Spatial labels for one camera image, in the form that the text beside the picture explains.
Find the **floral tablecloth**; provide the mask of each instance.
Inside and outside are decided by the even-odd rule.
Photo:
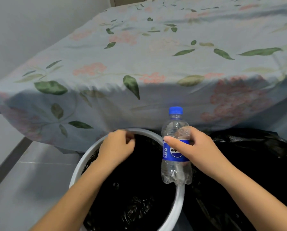
[[[18,131],[79,151],[117,128],[160,130],[170,106],[213,131],[286,97],[287,0],[109,8],[0,81]]]

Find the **black garbage bag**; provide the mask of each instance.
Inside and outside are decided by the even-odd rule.
[[[101,186],[84,220],[88,231],[157,231],[170,213],[176,186],[162,182],[162,146],[146,136],[135,135],[135,139],[134,152]]]
[[[210,135],[226,158],[287,206],[287,141],[276,132],[228,129]],[[194,230],[255,231],[229,193],[193,167],[183,210]]]

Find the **blue bottle label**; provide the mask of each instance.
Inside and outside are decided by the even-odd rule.
[[[189,140],[180,140],[183,143],[189,144]],[[176,149],[170,147],[165,141],[163,140],[163,159],[169,161],[178,161],[178,162],[186,162],[189,161],[184,155],[182,155]]]

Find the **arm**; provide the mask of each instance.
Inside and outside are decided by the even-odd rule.
[[[133,152],[134,146],[132,134],[123,130],[109,133],[98,158],[30,231],[78,231],[102,183]]]
[[[257,231],[287,231],[287,207],[234,167],[209,136],[193,127],[190,132],[193,146],[168,136],[164,141],[224,186]]]

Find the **floor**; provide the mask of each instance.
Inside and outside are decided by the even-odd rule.
[[[0,231],[29,230],[68,190],[80,157],[32,142],[0,184]],[[192,231],[184,214],[173,231]]]

